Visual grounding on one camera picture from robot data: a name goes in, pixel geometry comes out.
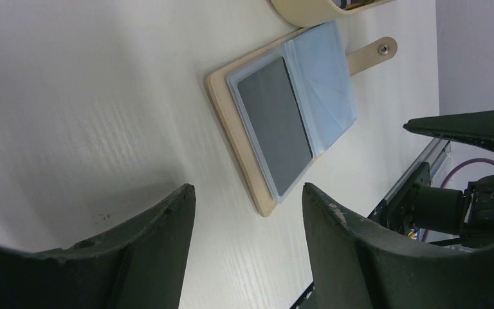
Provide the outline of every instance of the white table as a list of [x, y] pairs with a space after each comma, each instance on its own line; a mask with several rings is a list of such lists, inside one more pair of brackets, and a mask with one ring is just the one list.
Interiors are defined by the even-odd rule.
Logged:
[[[311, 282], [302, 186], [255, 212], [203, 78], [293, 27], [265, 0], [86, 2], [0, 1], [0, 244], [67, 247], [189, 182], [181, 308], [289, 308]], [[339, 23], [348, 52], [399, 51], [353, 78], [358, 120], [300, 183], [367, 215], [428, 142], [401, 125], [439, 111], [435, 2]]]

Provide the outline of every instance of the dark gray rectangle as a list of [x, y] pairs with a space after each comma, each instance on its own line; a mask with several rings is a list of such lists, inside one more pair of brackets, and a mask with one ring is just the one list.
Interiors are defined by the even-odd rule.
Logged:
[[285, 59], [279, 57], [249, 75], [237, 89], [282, 196], [312, 159]]

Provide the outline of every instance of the white wood grain surface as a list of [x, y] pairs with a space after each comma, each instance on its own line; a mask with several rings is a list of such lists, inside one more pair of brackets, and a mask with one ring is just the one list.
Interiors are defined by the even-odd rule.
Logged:
[[[203, 77], [292, 30], [267, 0], [0, 1], [0, 244], [67, 247], [189, 182], [181, 308], [289, 308], [311, 281], [302, 186], [256, 213]], [[340, 31], [399, 51], [353, 78], [358, 120], [302, 182], [366, 215], [428, 142], [401, 125], [438, 114], [435, 3]]]

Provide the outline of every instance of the cable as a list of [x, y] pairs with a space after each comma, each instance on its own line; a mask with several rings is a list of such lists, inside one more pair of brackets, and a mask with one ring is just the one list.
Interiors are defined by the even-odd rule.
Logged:
[[[452, 177], [457, 172], [459, 172], [460, 169], [462, 169], [463, 167], [466, 167], [467, 165], [474, 164], [474, 163], [487, 163], [487, 164], [491, 164], [494, 166], [494, 160], [488, 159], [488, 158], [474, 158], [474, 159], [467, 160], [467, 161], [459, 164], [458, 166], [454, 167], [452, 169], [452, 171], [450, 171], [448, 173], [448, 175], [446, 176], [446, 178], [444, 178], [444, 181], [440, 185], [440, 188], [441, 189], [445, 188], [446, 185], [448, 184], [448, 182], [452, 179]], [[421, 238], [421, 241], [425, 242], [428, 234], [429, 234], [429, 230], [425, 230], [425, 232], [423, 233], [423, 237]]]

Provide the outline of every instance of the wooden handle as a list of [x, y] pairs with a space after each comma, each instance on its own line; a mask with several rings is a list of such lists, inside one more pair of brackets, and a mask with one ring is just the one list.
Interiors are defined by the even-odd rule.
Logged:
[[349, 67], [349, 75], [353, 76], [393, 58], [397, 53], [397, 49], [398, 44], [395, 39], [392, 37], [382, 37], [376, 42], [350, 53], [345, 56], [347, 66]]

